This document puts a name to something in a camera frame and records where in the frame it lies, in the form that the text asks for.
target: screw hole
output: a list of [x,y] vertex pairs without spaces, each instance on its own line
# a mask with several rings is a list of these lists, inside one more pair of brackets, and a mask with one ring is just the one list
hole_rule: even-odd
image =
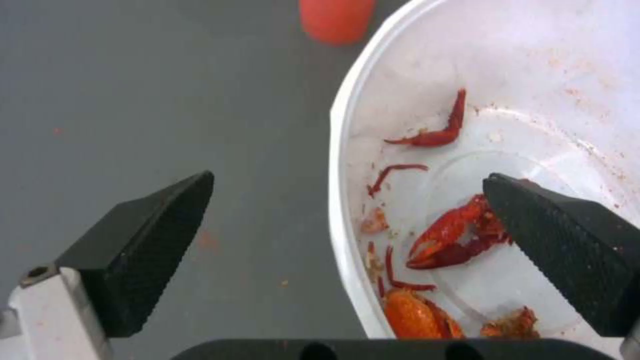
[[36,268],[31,269],[29,273],[27,273],[28,277],[38,277],[46,273],[49,269],[46,266],[38,266]]
[[484,360],[484,357],[471,345],[454,343],[445,350],[446,360]]
[[325,344],[311,343],[302,349],[300,360],[338,360],[338,357]]

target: orange cup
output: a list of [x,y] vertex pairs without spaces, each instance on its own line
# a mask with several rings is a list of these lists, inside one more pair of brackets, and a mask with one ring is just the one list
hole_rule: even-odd
[[376,0],[300,0],[302,28],[313,39],[348,45],[367,33]]

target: crayfish shell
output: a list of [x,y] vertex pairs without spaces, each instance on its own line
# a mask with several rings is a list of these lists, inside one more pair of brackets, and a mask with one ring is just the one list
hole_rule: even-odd
[[455,320],[432,301],[402,289],[385,297],[385,315],[399,339],[461,339],[465,335]]

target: red crayfish claw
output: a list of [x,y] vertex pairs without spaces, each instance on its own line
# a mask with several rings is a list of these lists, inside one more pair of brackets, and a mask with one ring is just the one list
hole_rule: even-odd
[[[457,241],[472,226],[472,239],[467,244]],[[444,213],[418,237],[406,263],[408,268],[433,269],[458,265],[498,243],[511,243],[500,220],[489,208],[483,194],[474,195],[468,203]]]
[[461,88],[458,90],[456,102],[453,105],[447,127],[440,131],[419,131],[417,135],[410,138],[402,138],[397,140],[386,140],[387,143],[405,144],[420,147],[437,147],[452,143],[458,138],[460,129],[462,128],[462,119],[465,116],[465,99],[467,90]]

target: gray floor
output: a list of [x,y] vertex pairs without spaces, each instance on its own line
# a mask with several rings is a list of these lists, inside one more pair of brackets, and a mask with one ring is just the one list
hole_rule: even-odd
[[[402,0],[380,0],[379,24]],[[360,338],[327,231],[328,110],[361,46],[295,0],[0,0],[0,299],[116,202],[203,169],[200,235],[118,359]]]

